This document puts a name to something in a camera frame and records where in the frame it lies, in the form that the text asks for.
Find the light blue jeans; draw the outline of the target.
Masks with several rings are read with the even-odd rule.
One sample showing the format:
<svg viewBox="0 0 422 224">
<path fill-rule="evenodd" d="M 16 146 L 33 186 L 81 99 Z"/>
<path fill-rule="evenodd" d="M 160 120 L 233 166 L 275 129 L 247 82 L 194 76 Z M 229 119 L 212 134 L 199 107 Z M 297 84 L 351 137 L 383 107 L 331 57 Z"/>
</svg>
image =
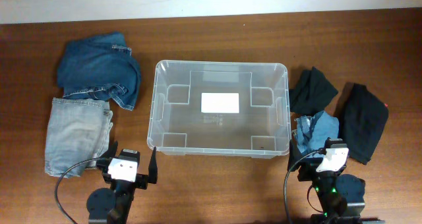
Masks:
<svg viewBox="0 0 422 224">
<path fill-rule="evenodd" d="M 45 172 L 61 176 L 109 147 L 113 112 L 107 101 L 53 98 L 45 143 Z"/>
</svg>

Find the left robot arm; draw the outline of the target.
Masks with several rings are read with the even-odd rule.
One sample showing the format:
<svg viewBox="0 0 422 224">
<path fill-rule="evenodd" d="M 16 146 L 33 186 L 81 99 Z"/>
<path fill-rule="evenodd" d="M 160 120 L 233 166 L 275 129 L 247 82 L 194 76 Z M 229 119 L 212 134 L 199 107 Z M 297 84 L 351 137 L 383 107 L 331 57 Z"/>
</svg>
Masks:
<svg viewBox="0 0 422 224">
<path fill-rule="evenodd" d="M 89 223 L 125 224 L 137 189 L 146 190 L 158 181 L 156 148 L 152 150 L 148 174 L 137 172 L 140 152 L 123 149 L 116 154 L 115 142 L 96 162 L 109 188 L 99 188 L 88 197 L 86 209 Z"/>
</svg>

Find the dark blue jeans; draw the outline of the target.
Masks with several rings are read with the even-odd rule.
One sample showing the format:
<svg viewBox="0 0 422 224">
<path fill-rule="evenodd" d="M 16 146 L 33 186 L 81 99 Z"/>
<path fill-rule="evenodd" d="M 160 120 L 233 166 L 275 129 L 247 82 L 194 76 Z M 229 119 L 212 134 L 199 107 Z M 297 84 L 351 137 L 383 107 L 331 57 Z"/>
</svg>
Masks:
<svg viewBox="0 0 422 224">
<path fill-rule="evenodd" d="M 120 32 L 71 41 L 57 70 L 66 99 L 112 99 L 132 111 L 140 90 L 140 65 Z"/>
</svg>

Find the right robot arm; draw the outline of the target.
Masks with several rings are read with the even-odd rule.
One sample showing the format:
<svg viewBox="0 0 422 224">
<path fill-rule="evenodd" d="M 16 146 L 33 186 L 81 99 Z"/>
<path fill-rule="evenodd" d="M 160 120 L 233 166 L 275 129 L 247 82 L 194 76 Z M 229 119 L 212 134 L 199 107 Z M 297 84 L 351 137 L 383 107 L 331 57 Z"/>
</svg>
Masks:
<svg viewBox="0 0 422 224">
<path fill-rule="evenodd" d="M 310 181 L 308 190 L 314 190 L 321 209 L 309 218 L 309 223 L 385 223 L 377 218 L 362 218 L 365 208 L 365 180 L 343 174 L 349 149 L 340 138 L 327 138 L 321 148 L 305 155 L 289 143 L 289 161 L 284 179 L 284 207 L 289 223 L 293 222 L 287 203 L 287 182 L 291 172 L 298 170 L 298 181 Z"/>
</svg>

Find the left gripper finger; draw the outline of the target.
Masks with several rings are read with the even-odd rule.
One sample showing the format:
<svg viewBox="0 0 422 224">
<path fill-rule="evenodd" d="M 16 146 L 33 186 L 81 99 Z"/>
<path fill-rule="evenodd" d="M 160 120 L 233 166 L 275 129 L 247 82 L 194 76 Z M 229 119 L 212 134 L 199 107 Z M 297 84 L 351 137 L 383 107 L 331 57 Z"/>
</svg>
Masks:
<svg viewBox="0 0 422 224">
<path fill-rule="evenodd" d="M 105 151 L 96 161 L 97 168 L 108 168 L 111 160 L 115 157 L 117 152 L 118 141 L 115 141 L 112 145 L 109 146 L 107 151 Z"/>
<path fill-rule="evenodd" d="M 152 155 L 150 158 L 148 166 L 148 182 L 150 184 L 156 184 L 158 181 L 158 165 L 156 161 L 156 147 L 152 150 Z"/>
</svg>

